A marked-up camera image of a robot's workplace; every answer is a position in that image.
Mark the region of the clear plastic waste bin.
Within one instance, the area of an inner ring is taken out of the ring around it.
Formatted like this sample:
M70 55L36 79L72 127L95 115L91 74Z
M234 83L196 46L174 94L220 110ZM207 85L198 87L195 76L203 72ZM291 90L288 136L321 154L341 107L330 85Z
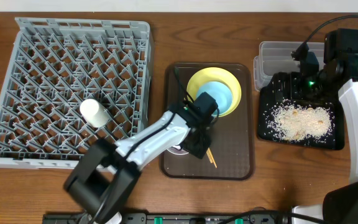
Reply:
M272 76L278 72L299 72L300 62L293 60L291 53L302 42L263 41L259 45L259 54L254 58L255 90L270 83Z

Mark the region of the grey plastic dish rack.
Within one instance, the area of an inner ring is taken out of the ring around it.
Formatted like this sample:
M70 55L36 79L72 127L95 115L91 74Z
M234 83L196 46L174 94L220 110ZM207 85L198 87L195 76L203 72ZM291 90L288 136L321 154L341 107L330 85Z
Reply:
M72 169L95 140L147 127L154 40L144 21L18 17L0 94L0 168ZM94 128L80 104L109 121Z

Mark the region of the brown serving tray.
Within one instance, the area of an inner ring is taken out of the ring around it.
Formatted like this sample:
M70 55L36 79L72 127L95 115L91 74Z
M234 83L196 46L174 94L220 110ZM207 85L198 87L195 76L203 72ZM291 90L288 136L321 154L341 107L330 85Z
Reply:
M233 63L173 63L165 71L164 106L177 101L178 83L174 71L186 86L192 75L207 67L228 70L237 78L242 90L239 106L219 118L210 131L210 149L217 165L211 164L207 156L198 159L191 154L175 155L165 151L160 155L160 170L171 178L246 180L255 170L252 85L247 67Z

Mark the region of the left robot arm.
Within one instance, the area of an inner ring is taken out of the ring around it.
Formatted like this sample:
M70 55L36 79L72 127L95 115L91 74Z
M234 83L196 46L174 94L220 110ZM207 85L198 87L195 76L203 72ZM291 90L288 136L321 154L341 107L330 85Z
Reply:
M113 144L97 140L80 159L63 188L86 212L89 223L107 223L126 203L142 169L173 146L202 159L216 103L173 105L153 125Z

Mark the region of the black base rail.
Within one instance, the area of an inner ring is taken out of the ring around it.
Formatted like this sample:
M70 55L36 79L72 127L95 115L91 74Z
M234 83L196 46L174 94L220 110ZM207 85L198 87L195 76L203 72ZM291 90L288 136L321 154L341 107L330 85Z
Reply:
M47 213L42 217L42 224L87 224L91 223L91 215L82 213ZM111 224L264 224L264 223L324 223L325 221L303 214L279 212L257 207L239 215L212 214L147 214L126 213L113 216Z

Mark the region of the pile of rice waste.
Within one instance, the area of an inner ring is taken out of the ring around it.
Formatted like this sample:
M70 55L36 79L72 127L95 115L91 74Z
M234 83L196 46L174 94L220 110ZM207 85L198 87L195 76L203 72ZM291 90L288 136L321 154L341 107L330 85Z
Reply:
M301 105L295 101L283 100L263 112L266 115L267 132L274 140L300 142L313 139L325 141L333 132L331 112L322 106Z

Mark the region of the pink-rimmed white bowl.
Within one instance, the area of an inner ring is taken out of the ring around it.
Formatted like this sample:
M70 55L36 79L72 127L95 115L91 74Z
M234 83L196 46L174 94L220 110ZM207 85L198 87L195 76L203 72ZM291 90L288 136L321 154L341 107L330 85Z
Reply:
M183 156L188 154L188 152L183 148L181 148L180 146L172 146L168 148L167 151L177 156Z

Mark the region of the light blue bowl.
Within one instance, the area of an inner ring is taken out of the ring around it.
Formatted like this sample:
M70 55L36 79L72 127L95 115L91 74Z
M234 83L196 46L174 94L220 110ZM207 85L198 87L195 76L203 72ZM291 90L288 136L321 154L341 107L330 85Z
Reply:
M232 104L232 93L225 84L221 82L207 82L198 89L196 97L198 98L204 92L216 100L220 116L230 108Z

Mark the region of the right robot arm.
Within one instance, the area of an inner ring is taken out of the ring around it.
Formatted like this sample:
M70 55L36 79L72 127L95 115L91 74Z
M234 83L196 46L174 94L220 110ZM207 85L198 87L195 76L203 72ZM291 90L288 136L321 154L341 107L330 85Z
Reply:
M293 213L322 218L328 223L358 223L358 52L324 46L324 70L319 76L328 90L336 90L344 110L351 150L350 184L328 193L321 205L297 206Z

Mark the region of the black waste tray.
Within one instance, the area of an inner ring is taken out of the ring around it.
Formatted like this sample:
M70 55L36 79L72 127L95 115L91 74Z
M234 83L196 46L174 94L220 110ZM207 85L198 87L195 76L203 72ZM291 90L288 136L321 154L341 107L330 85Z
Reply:
M270 83L260 89L259 96L259 111L257 122L257 135L260 139L266 141L274 141L285 144L294 144L299 146L317 147L320 149L341 150L345 143L344 133L344 112L343 108L337 98L332 98L331 101L305 101L305 100L291 100L295 101L303 106L310 104L312 107L322 106L329 109L331 112L331 118L333 119L334 130L326 138L325 141L318 141L313 139L302 140L300 142L287 142L274 140L273 135L267 132L267 124L265 123L266 115L263 112L269 110L276 103L281 101L275 101L273 94L270 92Z

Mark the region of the white cup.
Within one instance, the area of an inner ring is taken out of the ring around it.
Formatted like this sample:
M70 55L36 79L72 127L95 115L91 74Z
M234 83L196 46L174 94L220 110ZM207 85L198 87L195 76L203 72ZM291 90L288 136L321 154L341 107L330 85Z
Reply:
M85 121L94 128L105 126L109 121L105 107L94 99L84 100L80 104L80 113Z

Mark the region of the yellow round plate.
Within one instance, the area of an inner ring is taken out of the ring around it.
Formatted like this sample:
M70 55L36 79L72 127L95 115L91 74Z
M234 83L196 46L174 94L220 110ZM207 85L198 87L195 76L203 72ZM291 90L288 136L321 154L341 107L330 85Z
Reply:
M219 117L232 113L241 101L242 90L237 78L228 70L218 67L208 67L196 72L188 81L186 90L193 99L196 99L198 89L207 82L221 82L225 84L232 93L232 104L230 108Z

